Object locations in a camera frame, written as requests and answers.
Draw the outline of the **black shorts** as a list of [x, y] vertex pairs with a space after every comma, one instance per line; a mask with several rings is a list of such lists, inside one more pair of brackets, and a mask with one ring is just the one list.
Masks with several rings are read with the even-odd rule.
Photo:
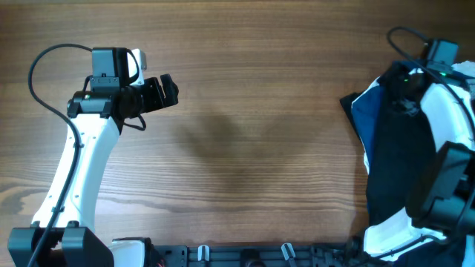
[[[414, 182], [433, 162], [436, 149], [427, 117], [421, 111], [408, 115], [396, 107], [400, 100], [385, 86], [368, 154], [370, 174], [367, 208], [371, 225], [384, 222], [406, 205]], [[448, 245], [435, 242], [401, 255], [399, 267], [450, 267], [474, 265], [474, 240], [467, 238]]]

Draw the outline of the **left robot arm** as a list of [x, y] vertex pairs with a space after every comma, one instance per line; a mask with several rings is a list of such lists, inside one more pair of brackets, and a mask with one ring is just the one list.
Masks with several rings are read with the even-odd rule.
[[105, 166], [126, 119], [178, 103], [168, 74], [140, 85], [75, 92], [68, 103], [68, 135], [47, 196], [27, 228], [14, 228], [8, 251], [16, 266], [164, 266], [147, 237], [104, 244], [94, 217]]

